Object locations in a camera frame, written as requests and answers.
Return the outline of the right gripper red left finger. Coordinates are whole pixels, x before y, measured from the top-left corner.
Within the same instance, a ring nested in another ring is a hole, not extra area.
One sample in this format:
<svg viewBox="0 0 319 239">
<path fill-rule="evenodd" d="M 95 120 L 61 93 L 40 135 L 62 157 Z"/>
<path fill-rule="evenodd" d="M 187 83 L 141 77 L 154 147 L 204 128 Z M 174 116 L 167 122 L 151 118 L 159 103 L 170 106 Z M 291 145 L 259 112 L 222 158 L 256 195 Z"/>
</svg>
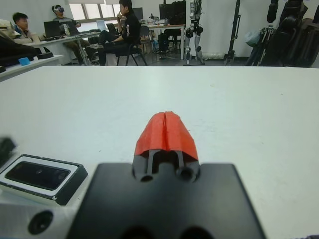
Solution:
<svg viewBox="0 0 319 239">
<path fill-rule="evenodd" d="M 166 149 L 164 138 L 165 113 L 154 114 L 140 135 L 132 163 L 136 180 L 148 181 L 155 171 L 155 154 Z"/>
</svg>

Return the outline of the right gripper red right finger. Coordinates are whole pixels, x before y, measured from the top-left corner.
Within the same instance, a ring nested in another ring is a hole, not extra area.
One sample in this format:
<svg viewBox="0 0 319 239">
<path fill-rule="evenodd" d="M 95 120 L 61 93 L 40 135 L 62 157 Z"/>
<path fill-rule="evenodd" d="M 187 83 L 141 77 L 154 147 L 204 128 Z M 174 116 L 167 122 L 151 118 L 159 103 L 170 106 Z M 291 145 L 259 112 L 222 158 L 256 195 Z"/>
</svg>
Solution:
<svg viewBox="0 0 319 239">
<path fill-rule="evenodd" d="M 200 168 L 197 149 L 178 114 L 165 112 L 165 131 L 168 151 L 177 154 L 177 177 L 185 182 L 195 182 Z"/>
</svg>

